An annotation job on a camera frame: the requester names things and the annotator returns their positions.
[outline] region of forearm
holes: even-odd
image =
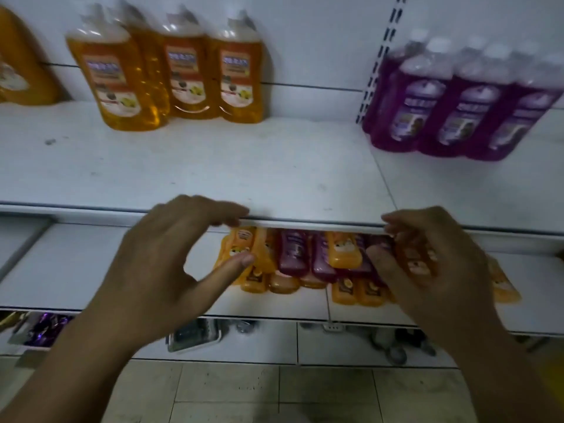
[[[97,332],[87,315],[70,323],[0,414],[0,423],[99,421],[132,352],[115,347]]]
[[[564,411],[501,323],[484,331],[451,352],[470,389],[478,420],[564,421]]]

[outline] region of dishwashing liquid bottle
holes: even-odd
[[[148,131],[165,118],[152,98],[137,44],[122,27],[104,18],[99,3],[77,3],[82,25],[67,33],[67,45],[112,129]]]
[[[214,118],[219,115],[218,96],[208,68],[208,38],[187,13],[181,4],[167,4],[166,20],[157,34],[167,61],[171,114],[191,119]]]
[[[0,92],[20,105],[50,105],[60,98],[60,88],[39,64],[25,38],[20,20],[0,6]]]
[[[261,37],[247,24],[244,10],[234,9],[227,17],[227,27],[212,42],[219,69],[220,114],[230,122],[259,123],[264,112]]]
[[[105,0],[108,20],[126,29],[141,51],[144,70],[151,87],[151,94],[159,113],[170,113],[169,93],[166,90],[166,62],[157,43],[156,34],[145,16],[126,0]]]

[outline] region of floor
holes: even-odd
[[[0,408],[40,359],[0,357]],[[200,362],[128,363],[104,423],[476,422],[458,370],[360,370]]]

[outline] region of person's right hand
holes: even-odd
[[[501,327],[486,255],[445,209],[399,210],[382,220],[399,242],[428,241],[437,254],[438,276],[421,287],[384,248],[367,249],[402,310],[432,340],[453,353]]]

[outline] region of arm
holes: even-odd
[[[440,207],[387,214],[399,242],[426,242],[438,276],[413,283],[383,248],[367,253],[401,308],[455,360],[483,422],[564,421],[564,411],[497,316],[486,256]]]
[[[98,422],[127,361],[206,312],[254,260],[234,256],[197,282],[186,256],[213,225],[236,226],[243,206],[179,196],[125,234],[100,289],[0,413],[0,423]]]

